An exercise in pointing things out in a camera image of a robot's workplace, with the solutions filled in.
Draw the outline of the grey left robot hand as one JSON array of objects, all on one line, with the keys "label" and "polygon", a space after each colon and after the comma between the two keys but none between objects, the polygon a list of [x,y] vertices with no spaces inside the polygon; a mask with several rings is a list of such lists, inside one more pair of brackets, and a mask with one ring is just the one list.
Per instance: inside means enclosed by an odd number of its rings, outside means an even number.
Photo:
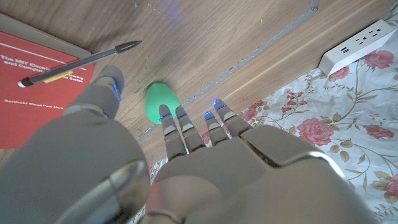
[{"label": "grey left robot hand", "polygon": [[168,162],[146,157],[115,120],[121,71],[101,75],[1,169],[2,223],[374,223],[324,152],[272,126],[254,128],[221,100],[206,147],[183,108],[159,109]]}]

